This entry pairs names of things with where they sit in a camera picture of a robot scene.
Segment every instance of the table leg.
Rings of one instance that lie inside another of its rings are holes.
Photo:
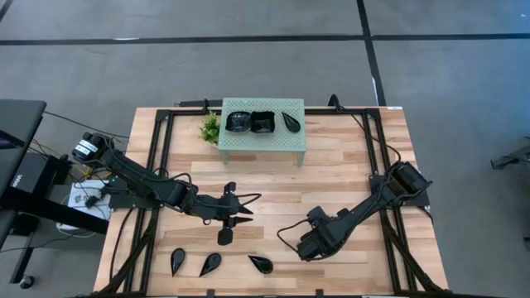
[[[219,150],[219,153],[221,154],[221,160],[223,160],[223,163],[225,165],[229,164],[229,153],[227,151],[221,151]]]
[[[306,153],[305,152],[298,152],[297,155],[298,155],[298,167],[301,167],[301,165],[304,163],[304,155]]]

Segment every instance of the black bowl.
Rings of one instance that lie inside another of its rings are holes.
[[[250,131],[255,133],[274,132],[274,112],[252,112]]]
[[[226,130],[230,132],[244,132],[250,128],[249,112],[232,112],[226,118]]]

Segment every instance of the wood grain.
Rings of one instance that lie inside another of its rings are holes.
[[[155,112],[154,108],[139,108],[132,125],[127,156],[143,165],[147,162]],[[381,108],[381,114],[388,144],[398,149],[404,160],[416,165],[404,112]],[[369,195],[370,168],[364,134],[350,116],[306,117],[307,153],[302,168],[296,166],[296,156],[288,153],[231,155],[229,164],[224,166],[217,150],[199,139],[203,119],[196,116],[175,119],[168,164],[170,175],[189,172],[193,183],[204,194],[219,196],[224,184],[233,180],[238,183],[238,194],[260,192],[263,197],[248,206],[255,213],[254,221],[236,227],[234,242],[225,247],[216,243],[220,223],[204,226],[198,218],[163,209],[148,295],[204,296],[207,289],[215,289],[222,295],[314,295],[319,288],[328,295],[392,293],[378,215],[360,224],[342,251],[320,262],[300,261],[276,236],[279,228],[302,220],[317,205],[334,214],[341,208],[353,207]],[[389,153],[395,161],[395,154]],[[380,158],[379,168],[383,169]],[[402,212],[412,254],[434,282],[446,287],[430,219],[414,208],[402,208]],[[108,283],[109,262],[125,213],[126,210],[119,210],[112,215],[95,290]],[[129,218],[118,246],[115,272],[129,253],[135,218],[136,211]],[[294,245],[308,230],[308,226],[299,226],[283,236]],[[170,255],[176,248],[186,250],[186,260],[177,275],[171,277]],[[221,253],[222,265],[198,277],[211,252]],[[248,260],[249,254],[270,258],[274,272],[266,276],[259,273]],[[139,287],[142,262],[140,257],[133,289]],[[402,265],[400,270],[402,287],[406,288]]]

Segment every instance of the wheel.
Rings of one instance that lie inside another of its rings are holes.
[[[35,277],[24,275],[22,279],[20,280],[20,282],[18,283],[18,285],[20,286],[21,289],[25,290],[25,289],[31,288],[31,286],[33,286],[34,283],[35,283]]]

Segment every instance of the green perforated stand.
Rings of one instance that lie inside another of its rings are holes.
[[[298,166],[301,166],[306,153],[304,109],[304,99],[223,99],[219,135],[219,152],[223,163],[228,164],[230,152],[294,152],[298,155]],[[238,111],[274,112],[274,132],[227,131],[226,118],[232,112]],[[301,125],[299,132],[293,133],[287,129],[282,113],[298,120]]]

